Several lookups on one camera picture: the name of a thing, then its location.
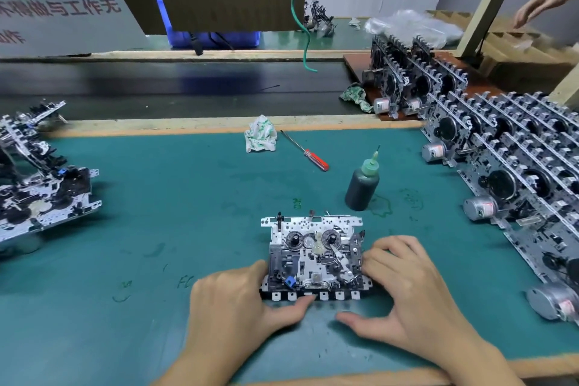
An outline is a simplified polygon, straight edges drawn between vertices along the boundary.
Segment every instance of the conveyor belt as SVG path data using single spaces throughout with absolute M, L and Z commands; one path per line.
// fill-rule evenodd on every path
M 67 119 L 357 114 L 343 63 L 4 63 L 0 113 L 65 100 Z

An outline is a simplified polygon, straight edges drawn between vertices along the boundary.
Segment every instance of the screwdriver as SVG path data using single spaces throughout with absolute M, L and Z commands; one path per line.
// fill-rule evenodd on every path
M 280 130 L 280 132 L 286 138 L 288 138 L 290 141 L 296 144 L 303 151 L 303 155 L 306 156 L 312 162 L 314 162 L 322 171 L 329 170 L 329 165 L 326 162 L 322 161 L 322 159 L 320 159 L 315 153 L 312 153 L 310 150 L 306 150 L 305 148 L 303 148 L 299 143 L 297 143 L 291 137 L 289 137 L 283 130 Z

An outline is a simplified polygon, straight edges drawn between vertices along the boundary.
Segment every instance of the green bottle cap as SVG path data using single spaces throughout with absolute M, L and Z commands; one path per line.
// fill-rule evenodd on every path
M 374 155 L 372 156 L 371 159 L 366 159 L 364 161 L 364 163 L 362 164 L 362 174 L 364 174 L 366 177 L 372 177 L 375 176 L 376 174 L 378 174 L 378 168 L 380 168 L 380 165 L 378 165 L 378 150 L 380 150 L 380 145 L 378 146 L 378 148 L 376 149 L 376 152 L 374 153 Z

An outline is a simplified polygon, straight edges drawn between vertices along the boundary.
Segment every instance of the red screwdriver handle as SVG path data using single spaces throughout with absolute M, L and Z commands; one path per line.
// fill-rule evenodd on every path
M 310 150 L 305 150 L 303 152 L 304 156 L 306 156 L 309 160 L 314 162 L 322 171 L 329 170 L 329 165 L 322 161 L 315 153 L 312 153 Z

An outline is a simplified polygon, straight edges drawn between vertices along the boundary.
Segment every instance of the clear plastic wrap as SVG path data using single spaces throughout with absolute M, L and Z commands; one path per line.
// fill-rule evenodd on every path
M 385 19 L 371 17 L 366 21 L 364 29 L 369 34 L 394 35 L 408 46 L 412 45 L 414 37 L 421 36 L 435 49 L 441 49 L 463 36 L 463 30 L 455 24 L 447 24 L 413 9 L 399 9 Z

